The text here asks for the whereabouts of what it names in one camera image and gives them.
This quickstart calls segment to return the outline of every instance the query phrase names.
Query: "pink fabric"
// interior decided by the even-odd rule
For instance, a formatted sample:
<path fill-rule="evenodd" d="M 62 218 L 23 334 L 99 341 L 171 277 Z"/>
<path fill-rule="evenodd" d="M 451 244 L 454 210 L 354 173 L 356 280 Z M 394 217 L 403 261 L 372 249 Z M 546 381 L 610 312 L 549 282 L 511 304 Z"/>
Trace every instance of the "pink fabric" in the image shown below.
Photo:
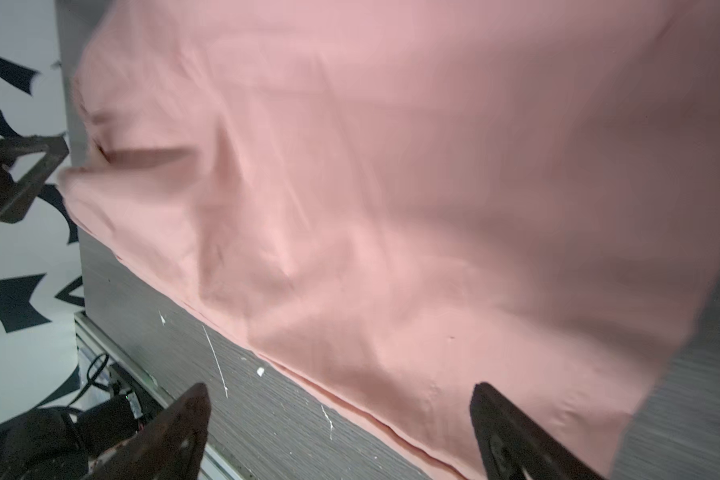
<path fill-rule="evenodd" d="M 76 221 L 432 478 L 481 381 L 607 474 L 720 268 L 720 0 L 119 0 L 77 94 Z"/>

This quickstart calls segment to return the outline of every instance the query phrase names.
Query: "gray wooden table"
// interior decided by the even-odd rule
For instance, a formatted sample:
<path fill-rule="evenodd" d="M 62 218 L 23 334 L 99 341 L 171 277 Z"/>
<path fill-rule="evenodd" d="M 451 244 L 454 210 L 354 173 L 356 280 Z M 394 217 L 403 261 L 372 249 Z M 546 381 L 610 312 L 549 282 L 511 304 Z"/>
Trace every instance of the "gray wooden table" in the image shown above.
<path fill-rule="evenodd" d="M 108 3 L 56 0 L 67 98 L 80 54 Z M 72 161 L 82 164 L 86 133 L 69 102 L 67 120 Z M 88 317 L 174 398 L 196 382 L 208 385 L 210 441 L 241 475 L 260 480 L 426 478 L 376 437 L 208 329 L 229 388 L 227 398 L 200 321 L 139 280 L 82 231 L 80 256 Z M 256 372 L 259 367 L 265 367 L 262 376 Z"/>
<path fill-rule="evenodd" d="M 65 85 L 109 0 L 56 0 Z M 67 105 L 73 163 L 85 159 L 85 131 Z M 86 312 L 173 396 L 208 384 L 211 442 L 241 474 L 266 480 L 426 478 L 365 431 L 325 408 L 248 351 L 202 324 L 80 234 Z M 160 318 L 162 314 L 165 325 Z M 262 376 L 256 371 L 264 366 Z M 614 480 L 720 479 L 720 284 L 700 330 L 625 434 Z"/>

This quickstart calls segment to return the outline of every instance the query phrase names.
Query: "white paint stain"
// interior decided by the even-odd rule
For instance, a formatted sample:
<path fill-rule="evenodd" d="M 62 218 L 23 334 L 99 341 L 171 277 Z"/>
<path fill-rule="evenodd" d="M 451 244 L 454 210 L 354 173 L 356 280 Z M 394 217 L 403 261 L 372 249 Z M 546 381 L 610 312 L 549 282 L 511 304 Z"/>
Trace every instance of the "white paint stain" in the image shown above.
<path fill-rule="evenodd" d="M 206 326 L 202 326 L 202 331 L 206 333 L 206 338 L 208 339 L 208 345 L 211 345 L 211 351 L 213 352 L 213 359 L 216 360 L 216 366 L 219 367 L 219 375 L 221 376 L 221 384 L 224 385 L 224 395 L 226 395 L 226 398 L 230 398 L 230 391 L 226 388 L 226 382 L 224 381 L 224 374 L 221 373 L 221 365 L 219 364 L 219 357 L 216 356 L 216 351 L 213 349 L 213 344 L 211 343 L 211 337 L 208 336 L 208 330 L 206 330 Z"/>
<path fill-rule="evenodd" d="M 326 413 L 326 408 L 322 405 L 320 405 L 320 408 L 322 408 L 322 414 L 326 416 L 326 420 L 328 420 L 328 424 L 331 426 L 331 440 L 333 440 L 333 422 L 331 422 L 331 418 Z"/>

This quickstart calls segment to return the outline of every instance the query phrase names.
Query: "cloth fold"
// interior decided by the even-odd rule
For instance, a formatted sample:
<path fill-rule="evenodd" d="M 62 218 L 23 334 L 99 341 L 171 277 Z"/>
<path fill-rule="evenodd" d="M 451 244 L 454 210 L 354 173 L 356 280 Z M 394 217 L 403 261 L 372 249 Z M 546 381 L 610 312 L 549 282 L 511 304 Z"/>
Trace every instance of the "cloth fold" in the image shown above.
<path fill-rule="evenodd" d="M 75 221 L 432 478 L 607 475 L 720 269 L 720 2 L 115 1 Z"/>

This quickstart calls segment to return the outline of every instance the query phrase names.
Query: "black cable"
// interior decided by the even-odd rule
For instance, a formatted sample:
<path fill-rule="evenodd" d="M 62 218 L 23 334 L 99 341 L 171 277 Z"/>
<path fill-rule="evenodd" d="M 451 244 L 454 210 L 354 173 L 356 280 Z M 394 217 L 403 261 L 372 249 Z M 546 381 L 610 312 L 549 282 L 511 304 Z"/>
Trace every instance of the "black cable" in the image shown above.
<path fill-rule="evenodd" d="M 80 410 L 79 408 L 74 408 L 74 407 L 70 407 L 70 406 L 39 407 L 39 408 L 44 408 L 46 410 L 56 410 L 58 412 L 67 413 L 68 415 L 74 415 L 74 416 L 78 416 L 83 413 L 83 411 Z"/>
<path fill-rule="evenodd" d="M 99 368 L 96 369 L 96 372 L 93 376 L 90 375 L 90 370 L 96 365 L 96 362 L 98 362 L 100 359 L 104 359 L 104 361 L 101 363 Z M 71 406 L 73 403 L 75 403 L 77 400 L 79 400 L 85 393 L 88 391 L 89 388 L 92 386 L 96 386 L 97 389 L 103 389 L 105 391 L 108 391 L 108 389 L 104 386 L 102 383 L 98 383 L 96 379 L 99 378 L 99 375 L 104 371 L 106 368 L 106 364 L 109 362 L 110 356 L 108 353 L 101 353 L 96 356 L 96 358 L 90 363 L 88 366 L 88 371 L 86 372 L 86 377 L 88 381 L 85 383 L 85 386 L 83 389 L 80 390 L 79 393 L 77 393 L 77 396 L 73 398 L 73 400 L 69 403 L 68 406 Z"/>

